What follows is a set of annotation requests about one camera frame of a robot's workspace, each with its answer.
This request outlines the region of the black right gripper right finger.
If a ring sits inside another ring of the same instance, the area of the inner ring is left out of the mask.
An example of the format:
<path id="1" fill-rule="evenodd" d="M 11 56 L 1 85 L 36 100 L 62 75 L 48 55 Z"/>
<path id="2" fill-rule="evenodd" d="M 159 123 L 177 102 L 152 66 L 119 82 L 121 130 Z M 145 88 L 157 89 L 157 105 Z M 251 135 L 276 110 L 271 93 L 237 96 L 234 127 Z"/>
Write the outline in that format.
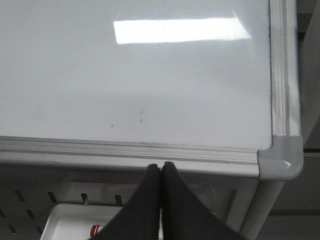
<path id="1" fill-rule="evenodd" d="M 162 168 L 165 240 L 228 240 L 228 228 L 187 187 L 172 162 Z"/>

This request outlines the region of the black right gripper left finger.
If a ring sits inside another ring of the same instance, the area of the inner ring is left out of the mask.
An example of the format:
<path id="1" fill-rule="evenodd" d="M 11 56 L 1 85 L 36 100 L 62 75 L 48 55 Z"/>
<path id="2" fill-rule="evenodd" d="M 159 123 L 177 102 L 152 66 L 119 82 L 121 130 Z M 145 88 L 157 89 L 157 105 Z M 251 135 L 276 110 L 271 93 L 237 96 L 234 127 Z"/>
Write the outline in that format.
<path id="1" fill-rule="evenodd" d="M 94 240 L 157 240 L 160 221 L 161 171 L 148 165 L 139 186 L 127 204 L 97 234 Z"/>

